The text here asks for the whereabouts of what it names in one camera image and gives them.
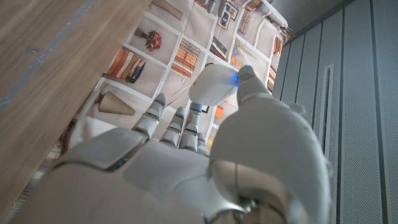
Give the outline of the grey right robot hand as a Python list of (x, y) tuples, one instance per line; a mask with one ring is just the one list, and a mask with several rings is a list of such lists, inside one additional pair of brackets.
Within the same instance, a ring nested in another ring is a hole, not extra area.
[(131, 129), (77, 145), (13, 223), (331, 223), (330, 166), (304, 108), (275, 99), (249, 65), (207, 65), (190, 109), (154, 134), (158, 95)]

